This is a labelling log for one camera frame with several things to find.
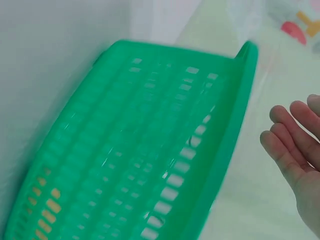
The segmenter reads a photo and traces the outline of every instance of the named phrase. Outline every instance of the white wall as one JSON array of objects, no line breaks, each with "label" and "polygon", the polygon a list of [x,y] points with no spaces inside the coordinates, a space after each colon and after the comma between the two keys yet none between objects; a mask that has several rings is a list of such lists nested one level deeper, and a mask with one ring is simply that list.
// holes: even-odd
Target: white wall
[{"label": "white wall", "polygon": [[173,43],[200,0],[0,2],[0,236],[38,143],[99,53]]}]

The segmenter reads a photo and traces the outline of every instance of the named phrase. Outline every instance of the finger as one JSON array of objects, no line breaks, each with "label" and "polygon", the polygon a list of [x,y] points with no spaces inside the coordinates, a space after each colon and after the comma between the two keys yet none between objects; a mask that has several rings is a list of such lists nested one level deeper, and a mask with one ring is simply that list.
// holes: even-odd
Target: finger
[{"label": "finger", "polygon": [[292,139],[305,159],[317,170],[320,169],[319,143],[306,133],[283,106],[274,106],[270,111],[270,118],[274,123],[282,123],[292,136]]},{"label": "finger", "polygon": [[294,101],[290,112],[302,126],[320,139],[320,118],[305,103]]},{"label": "finger", "polygon": [[300,167],[305,172],[314,171],[315,169],[309,165],[303,154],[297,148],[292,139],[289,131],[287,130],[286,126],[282,123],[275,123],[272,125],[270,131],[276,135],[276,137],[283,143],[292,157],[296,160],[296,162],[300,165]]},{"label": "finger", "polygon": [[260,142],[270,157],[274,159],[284,178],[294,190],[297,182],[306,172],[273,132],[264,131],[260,136]]},{"label": "finger", "polygon": [[307,98],[307,104],[309,108],[318,116],[320,117],[320,96],[311,94]]}]

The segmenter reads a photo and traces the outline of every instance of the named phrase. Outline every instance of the fingernail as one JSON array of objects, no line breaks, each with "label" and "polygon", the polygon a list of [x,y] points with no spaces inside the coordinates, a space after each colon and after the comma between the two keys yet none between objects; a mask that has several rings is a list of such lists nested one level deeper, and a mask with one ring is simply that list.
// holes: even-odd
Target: fingernail
[{"label": "fingernail", "polygon": [[316,94],[310,94],[307,98],[307,100],[319,100],[320,99],[320,96],[319,95],[316,95]]}]

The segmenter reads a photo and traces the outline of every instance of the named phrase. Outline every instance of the plastic basket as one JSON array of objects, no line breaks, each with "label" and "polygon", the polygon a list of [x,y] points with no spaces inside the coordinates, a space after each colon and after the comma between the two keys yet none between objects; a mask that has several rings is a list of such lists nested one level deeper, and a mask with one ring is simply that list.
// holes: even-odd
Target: plastic basket
[{"label": "plastic basket", "polygon": [[258,57],[119,41],[61,112],[6,240],[194,240],[217,195]]}]

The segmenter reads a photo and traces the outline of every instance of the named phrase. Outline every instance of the hand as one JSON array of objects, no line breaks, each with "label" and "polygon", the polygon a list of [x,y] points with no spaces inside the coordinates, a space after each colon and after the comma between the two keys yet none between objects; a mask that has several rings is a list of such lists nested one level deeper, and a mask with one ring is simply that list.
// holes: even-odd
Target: hand
[{"label": "hand", "polygon": [[283,106],[274,106],[274,124],[260,141],[291,186],[301,218],[320,238],[320,143],[295,121],[319,140],[320,96],[310,95],[307,104],[293,102],[290,112],[293,117]]}]

